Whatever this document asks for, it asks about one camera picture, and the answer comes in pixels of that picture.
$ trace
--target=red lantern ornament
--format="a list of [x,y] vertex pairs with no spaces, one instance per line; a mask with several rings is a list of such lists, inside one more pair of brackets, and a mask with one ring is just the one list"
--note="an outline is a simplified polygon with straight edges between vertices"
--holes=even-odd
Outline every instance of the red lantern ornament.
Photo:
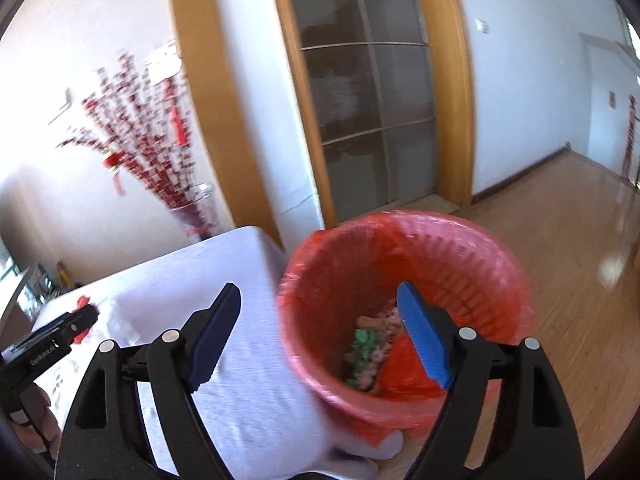
[[107,152],[102,162],[107,170],[113,173],[113,186],[119,196],[124,196],[124,188],[120,181],[120,164],[122,162],[122,154],[118,152]]

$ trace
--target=door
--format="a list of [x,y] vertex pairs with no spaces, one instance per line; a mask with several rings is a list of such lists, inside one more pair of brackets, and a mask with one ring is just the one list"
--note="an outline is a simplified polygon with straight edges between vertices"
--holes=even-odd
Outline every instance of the door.
[[433,85],[417,0],[292,3],[337,220],[433,192]]

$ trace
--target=red plastic bag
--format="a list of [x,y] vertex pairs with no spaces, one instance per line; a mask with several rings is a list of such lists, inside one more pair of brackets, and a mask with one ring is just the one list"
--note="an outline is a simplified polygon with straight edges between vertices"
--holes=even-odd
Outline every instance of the red plastic bag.
[[[471,222],[391,211],[313,234],[293,255],[280,284],[284,346],[292,368],[326,401],[332,418],[374,446],[393,430],[427,434],[444,401],[443,390],[436,395],[426,375],[420,378],[424,369],[417,355],[402,351],[408,337],[398,340],[397,355],[388,357],[399,364],[384,367],[383,397],[342,382],[356,319],[387,311],[405,280],[458,325],[487,339],[517,344],[533,328],[522,269],[500,242]],[[402,374],[408,383],[396,380]]]

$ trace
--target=vase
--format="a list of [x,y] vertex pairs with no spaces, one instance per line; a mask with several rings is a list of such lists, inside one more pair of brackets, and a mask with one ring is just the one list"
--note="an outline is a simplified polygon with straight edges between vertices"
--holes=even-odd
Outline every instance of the vase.
[[191,243],[202,242],[220,232],[218,212],[213,197],[213,185],[196,184],[193,201],[182,207],[169,209]]

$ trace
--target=dark brown baseboard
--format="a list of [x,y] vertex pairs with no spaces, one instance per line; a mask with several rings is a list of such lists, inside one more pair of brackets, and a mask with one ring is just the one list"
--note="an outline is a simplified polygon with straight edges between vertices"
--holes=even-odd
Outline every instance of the dark brown baseboard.
[[563,148],[560,148],[556,152],[551,153],[551,155],[547,155],[545,158],[540,159],[535,164],[532,164],[531,166],[526,167],[524,170],[521,170],[518,173],[511,175],[509,178],[506,178],[505,180],[498,182],[498,184],[494,184],[493,186],[488,187],[484,191],[481,191],[480,193],[473,195],[471,197],[471,203],[477,204],[478,202],[482,202],[482,200],[486,200],[487,198],[497,193],[500,193],[503,189],[510,186],[514,182],[517,182],[524,176],[527,176],[532,171],[537,170],[540,166],[544,166],[546,163],[570,151],[571,151],[571,146],[567,143],[567,145],[564,146]]

